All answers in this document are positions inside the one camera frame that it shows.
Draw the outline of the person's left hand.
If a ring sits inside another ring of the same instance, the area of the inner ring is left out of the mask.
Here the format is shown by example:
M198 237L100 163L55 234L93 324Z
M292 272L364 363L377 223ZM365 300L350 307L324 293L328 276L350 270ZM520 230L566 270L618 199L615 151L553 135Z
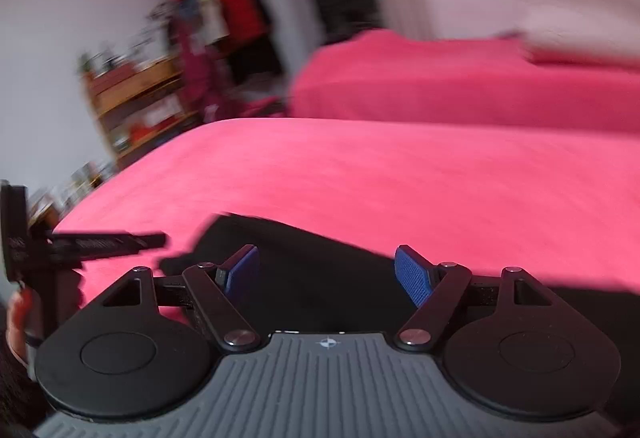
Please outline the person's left hand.
M33 297L34 292L29 288L16 291L9 301L6 313L6 343L13 356L23 364L27 359L26 325Z

